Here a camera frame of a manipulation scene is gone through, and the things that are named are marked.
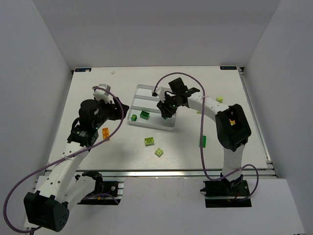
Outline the aluminium table rail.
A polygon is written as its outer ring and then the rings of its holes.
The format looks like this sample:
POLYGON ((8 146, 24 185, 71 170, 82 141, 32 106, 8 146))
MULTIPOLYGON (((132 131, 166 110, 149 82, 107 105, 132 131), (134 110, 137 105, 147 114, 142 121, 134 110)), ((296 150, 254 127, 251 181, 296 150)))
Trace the aluminium table rail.
MULTIPOLYGON (((203 171, 99 171, 105 177, 201 177, 205 176, 203 171)), ((261 177, 277 177, 273 168, 259 169, 261 177)), ((220 171, 210 170, 207 174, 211 178, 220 177, 220 171)), ((256 171, 248 168, 242 171, 242 174, 247 177, 256 176, 256 171)))

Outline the blue label sticker left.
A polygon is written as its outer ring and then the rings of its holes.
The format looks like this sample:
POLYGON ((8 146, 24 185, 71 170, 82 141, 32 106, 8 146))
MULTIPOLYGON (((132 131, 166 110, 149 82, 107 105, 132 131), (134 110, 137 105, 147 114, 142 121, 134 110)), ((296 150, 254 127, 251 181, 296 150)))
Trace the blue label sticker left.
POLYGON ((91 68, 76 68, 74 72, 90 72, 91 68))

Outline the blue label sticker right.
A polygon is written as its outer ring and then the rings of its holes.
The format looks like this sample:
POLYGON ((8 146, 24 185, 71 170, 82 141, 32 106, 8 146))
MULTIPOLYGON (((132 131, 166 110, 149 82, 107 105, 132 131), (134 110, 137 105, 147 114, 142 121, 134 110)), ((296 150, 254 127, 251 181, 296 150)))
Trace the blue label sticker right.
POLYGON ((221 70, 237 70, 236 66, 220 66, 221 70))

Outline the lime green lego brick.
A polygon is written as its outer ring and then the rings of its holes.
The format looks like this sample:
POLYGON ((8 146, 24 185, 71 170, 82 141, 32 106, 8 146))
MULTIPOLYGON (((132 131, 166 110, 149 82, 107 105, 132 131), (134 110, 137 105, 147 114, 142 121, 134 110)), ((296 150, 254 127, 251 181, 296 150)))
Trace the lime green lego brick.
POLYGON ((153 137, 148 137, 144 139, 145 146, 151 146, 155 144, 153 137))

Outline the dark green long lego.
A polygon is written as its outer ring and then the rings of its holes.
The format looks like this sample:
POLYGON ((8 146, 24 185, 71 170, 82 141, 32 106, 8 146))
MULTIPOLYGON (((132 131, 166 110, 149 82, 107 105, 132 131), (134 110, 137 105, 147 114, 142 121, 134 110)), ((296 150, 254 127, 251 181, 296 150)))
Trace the dark green long lego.
POLYGON ((200 137, 199 147, 206 148, 206 135, 202 135, 202 137, 200 137))

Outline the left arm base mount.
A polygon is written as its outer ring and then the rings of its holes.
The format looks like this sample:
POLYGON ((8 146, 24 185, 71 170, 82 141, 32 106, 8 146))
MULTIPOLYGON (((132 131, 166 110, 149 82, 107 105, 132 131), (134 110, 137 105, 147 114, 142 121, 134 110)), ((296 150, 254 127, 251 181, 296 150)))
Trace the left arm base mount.
POLYGON ((78 205, 118 205, 122 197, 123 183, 119 181, 105 181, 102 175, 97 171, 85 171, 84 173, 76 174, 75 182, 81 176, 91 177, 95 181, 95 190, 86 195, 88 198, 83 198, 78 205))

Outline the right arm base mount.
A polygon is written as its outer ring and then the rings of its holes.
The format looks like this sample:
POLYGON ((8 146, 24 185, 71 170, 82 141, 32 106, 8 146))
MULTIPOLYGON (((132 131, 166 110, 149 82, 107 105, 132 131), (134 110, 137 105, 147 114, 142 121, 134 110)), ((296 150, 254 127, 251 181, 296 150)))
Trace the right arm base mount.
POLYGON ((226 178, 204 181, 200 193, 204 195, 206 208, 250 208, 249 187, 243 175, 233 181, 226 178))

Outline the dark green lego brick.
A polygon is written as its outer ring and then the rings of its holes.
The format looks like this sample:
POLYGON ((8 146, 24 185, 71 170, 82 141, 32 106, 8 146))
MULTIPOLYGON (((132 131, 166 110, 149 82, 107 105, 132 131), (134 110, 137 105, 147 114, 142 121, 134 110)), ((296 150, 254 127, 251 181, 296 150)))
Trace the dark green lego brick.
POLYGON ((149 112, 146 112, 146 111, 141 111, 140 117, 141 117, 142 119, 148 120, 149 117, 150 117, 150 113, 149 113, 149 112))

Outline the blue label sticker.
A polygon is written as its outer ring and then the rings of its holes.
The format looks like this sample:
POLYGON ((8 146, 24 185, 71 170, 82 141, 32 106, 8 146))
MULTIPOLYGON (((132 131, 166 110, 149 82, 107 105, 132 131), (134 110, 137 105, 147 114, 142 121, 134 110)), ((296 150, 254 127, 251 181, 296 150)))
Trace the blue label sticker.
POLYGON ((90 72, 91 68, 76 68, 74 72, 90 72))
POLYGON ((220 66, 221 70, 237 70, 236 66, 220 66))

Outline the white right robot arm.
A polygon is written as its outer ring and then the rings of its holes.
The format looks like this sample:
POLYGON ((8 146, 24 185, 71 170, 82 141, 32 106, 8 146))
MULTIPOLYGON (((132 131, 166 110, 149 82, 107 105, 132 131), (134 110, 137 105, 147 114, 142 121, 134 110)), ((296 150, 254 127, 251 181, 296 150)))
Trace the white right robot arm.
POLYGON ((203 87, 188 88, 179 77, 169 82, 170 90, 156 85, 152 91, 159 98, 157 107, 164 119, 176 114, 184 106, 200 111, 201 117, 215 122, 217 138, 224 149, 224 163, 220 180, 231 184, 242 181, 242 158, 245 145, 251 136, 251 128, 239 104, 231 106, 219 103, 205 95, 203 87))

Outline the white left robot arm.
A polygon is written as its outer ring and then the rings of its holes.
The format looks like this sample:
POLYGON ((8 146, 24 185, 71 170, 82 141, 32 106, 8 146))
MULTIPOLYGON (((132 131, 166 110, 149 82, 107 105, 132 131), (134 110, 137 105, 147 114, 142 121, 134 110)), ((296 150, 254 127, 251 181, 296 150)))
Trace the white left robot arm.
POLYGON ((87 99, 80 104, 61 161, 36 192, 27 193, 23 200, 29 223, 59 232, 66 225, 69 212, 83 198, 103 193, 102 175, 97 171, 77 175, 73 185, 70 181, 95 145, 100 127, 107 120, 123 120, 128 110, 129 106, 119 104, 118 98, 109 103, 87 99))

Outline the white divided sorting tray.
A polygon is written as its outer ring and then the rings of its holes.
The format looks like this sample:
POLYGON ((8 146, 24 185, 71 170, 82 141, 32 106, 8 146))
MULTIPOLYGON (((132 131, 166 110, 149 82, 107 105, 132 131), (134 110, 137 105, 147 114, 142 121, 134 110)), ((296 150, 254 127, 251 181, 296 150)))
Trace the white divided sorting tray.
POLYGON ((161 117, 161 112, 157 107, 159 98, 152 96, 153 88, 154 87, 150 85, 137 85, 127 116, 128 124, 145 128, 173 131, 176 122, 176 115, 173 115, 171 118, 166 120, 161 117), (148 120, 140 117, 141 111, 150 113, 148 120), (137 115, 136 121, 131 121, 132 115, 137 115))

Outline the yellow orange long lego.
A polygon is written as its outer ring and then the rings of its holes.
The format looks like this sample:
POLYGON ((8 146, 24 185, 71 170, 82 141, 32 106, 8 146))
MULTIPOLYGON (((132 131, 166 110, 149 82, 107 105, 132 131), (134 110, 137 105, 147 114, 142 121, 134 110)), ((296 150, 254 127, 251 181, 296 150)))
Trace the yellow orange long lego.
POLYGON ((110 131, 108 128, 103 128, 102 129, 102 135, 103 135, 103 139, 110 139, 109 136, 110 136, 110 131))

